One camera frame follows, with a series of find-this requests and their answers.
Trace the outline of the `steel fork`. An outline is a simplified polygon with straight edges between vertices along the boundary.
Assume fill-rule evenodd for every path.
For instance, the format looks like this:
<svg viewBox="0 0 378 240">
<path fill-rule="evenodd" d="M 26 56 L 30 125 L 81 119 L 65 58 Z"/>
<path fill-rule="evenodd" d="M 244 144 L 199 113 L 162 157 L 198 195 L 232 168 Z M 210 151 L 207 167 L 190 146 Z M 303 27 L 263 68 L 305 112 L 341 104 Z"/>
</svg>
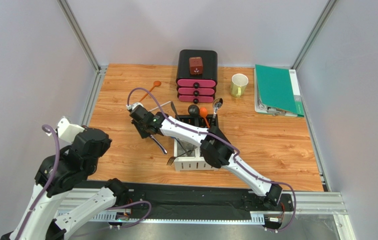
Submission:
<svg viewBox="0 0 378 240">
<path fill-rule="evenodd" d="M 192 157 L 194 154 L 194 146 L 190 144 L 189 142 L 175 139 L 176 143 L 176 156 L 177 157 Z"/>
</svg>

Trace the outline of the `white slotted utensil caddy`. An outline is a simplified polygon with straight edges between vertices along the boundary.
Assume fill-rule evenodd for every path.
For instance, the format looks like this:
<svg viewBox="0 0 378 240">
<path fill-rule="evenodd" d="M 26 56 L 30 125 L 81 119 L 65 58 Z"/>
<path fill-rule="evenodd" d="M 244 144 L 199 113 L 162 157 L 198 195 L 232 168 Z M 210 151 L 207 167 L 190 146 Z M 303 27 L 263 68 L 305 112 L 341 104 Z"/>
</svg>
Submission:
<svg viewBox="0 0 378 240">
<path fill-rule="evenodd" d="M 173 166 L 175 171 L 217 171 L 218 169 L 209 165 L 201 154 L 200 148 L 194 146 L 193 156 L 176 156 L 176 143 L 174 140 L 174 161 Z"/>
</svg>

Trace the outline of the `steel spoon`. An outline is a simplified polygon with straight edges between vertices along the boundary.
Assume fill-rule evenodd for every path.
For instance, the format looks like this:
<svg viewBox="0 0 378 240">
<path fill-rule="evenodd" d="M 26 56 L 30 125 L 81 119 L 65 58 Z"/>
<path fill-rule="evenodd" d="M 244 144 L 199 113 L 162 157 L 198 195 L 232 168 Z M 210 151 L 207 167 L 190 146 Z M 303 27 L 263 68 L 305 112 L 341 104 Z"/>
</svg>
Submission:
<svg viewBox="0 0 378 240">
<path fill-rule="evenodd" d="M 223 105 L 223 99 L 221 97 L 216 98 L 212 104 L 213 106 L 213 115 L 211 119 L 211 123 L 213 126 L 217 125 L 217 112 Z"/>
</svg>

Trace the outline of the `pale yellow mug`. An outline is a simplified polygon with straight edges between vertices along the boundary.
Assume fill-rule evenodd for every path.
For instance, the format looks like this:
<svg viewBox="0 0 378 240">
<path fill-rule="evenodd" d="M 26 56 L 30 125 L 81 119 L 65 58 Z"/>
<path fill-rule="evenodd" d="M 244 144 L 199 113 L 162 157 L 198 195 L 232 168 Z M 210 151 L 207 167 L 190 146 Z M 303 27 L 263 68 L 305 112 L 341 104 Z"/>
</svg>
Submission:
<svg viewBox="0 0 378 240">
<path fill-rule="evenodd" d="M 230 94 L 235 98 L 240 98 L 249 83 L 249 79 L 242 73 L 234 74 L 231 78 Z"/>
</svg>

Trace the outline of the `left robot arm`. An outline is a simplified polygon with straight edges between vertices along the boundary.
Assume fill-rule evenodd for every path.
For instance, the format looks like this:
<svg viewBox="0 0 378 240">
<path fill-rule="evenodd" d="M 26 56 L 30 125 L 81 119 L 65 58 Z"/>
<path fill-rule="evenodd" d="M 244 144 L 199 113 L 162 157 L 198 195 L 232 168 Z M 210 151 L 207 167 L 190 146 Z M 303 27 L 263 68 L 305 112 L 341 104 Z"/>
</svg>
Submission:
<svg viewBox="0 0 378 240">
<path fill-rule="evenodd" d="M 127 201 L 128 188 L 114 178 L 70 212 L 56 216 L 70 191 L 95 173 L 112 140 L 102 130 L 72 124 L 65 116 L 56 128 L 45 124 L 42 129 L 54 138 L 56 153 L 43 160 L 25 213 L 3 240 L 68 240 L 98 213 Z"/>
</svg>

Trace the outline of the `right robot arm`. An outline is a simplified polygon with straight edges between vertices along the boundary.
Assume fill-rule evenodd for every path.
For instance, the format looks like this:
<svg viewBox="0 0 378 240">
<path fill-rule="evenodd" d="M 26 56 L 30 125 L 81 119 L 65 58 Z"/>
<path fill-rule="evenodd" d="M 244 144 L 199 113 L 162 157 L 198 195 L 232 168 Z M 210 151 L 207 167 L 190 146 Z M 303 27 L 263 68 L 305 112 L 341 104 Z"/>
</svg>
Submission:
<svg viewBox="0 0 378 240">
<path fill-rule="evenodd" d="M 196 127 L 162 111 L 153 114 L 141 103 L 128 104 L 126 108 L 140 134 L 172 137 L 196 146 L 207 164 L 216 169 L 228 170 L 245 182 L 256 195 L 264 197 L 267 203 L 279 205 L 282 187 L 248 165 L 239 156 L 240 151 L 228 141 L 218 127 Z"/>
</svg>

